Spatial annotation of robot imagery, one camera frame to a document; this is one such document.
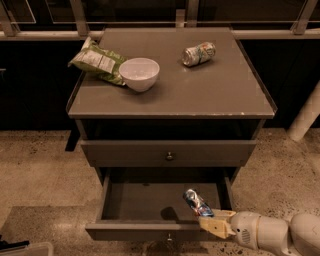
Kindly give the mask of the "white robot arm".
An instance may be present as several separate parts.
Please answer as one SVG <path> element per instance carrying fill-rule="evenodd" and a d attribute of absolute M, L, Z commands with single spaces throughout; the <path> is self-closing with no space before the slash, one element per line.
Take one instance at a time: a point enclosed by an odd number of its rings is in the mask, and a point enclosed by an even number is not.
<path fill-rule="evenodd" d="M 308 213 L 290 221 L 258 213 L 213 209 L 213 217 L 199 216 L 202 229 L 222 238 L 232 237 L 242 247 L 275 256 L 320 256 L 320 217 Z"/>

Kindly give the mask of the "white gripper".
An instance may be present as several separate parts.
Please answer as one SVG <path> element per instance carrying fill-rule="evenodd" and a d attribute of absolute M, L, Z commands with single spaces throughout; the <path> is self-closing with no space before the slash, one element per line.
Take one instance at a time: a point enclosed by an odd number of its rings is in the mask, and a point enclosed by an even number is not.
<path fill-rule="evenodd" d="M 235 241 L 243 247 L 257 250 L 258 222 L 261 215 L 253 212 L 238 212 L 232 210 L 212 210 L 214 217 L 199 217 L 199 225 L 202 229 L 218 238 L 227 239 L 235 236 Z"/>

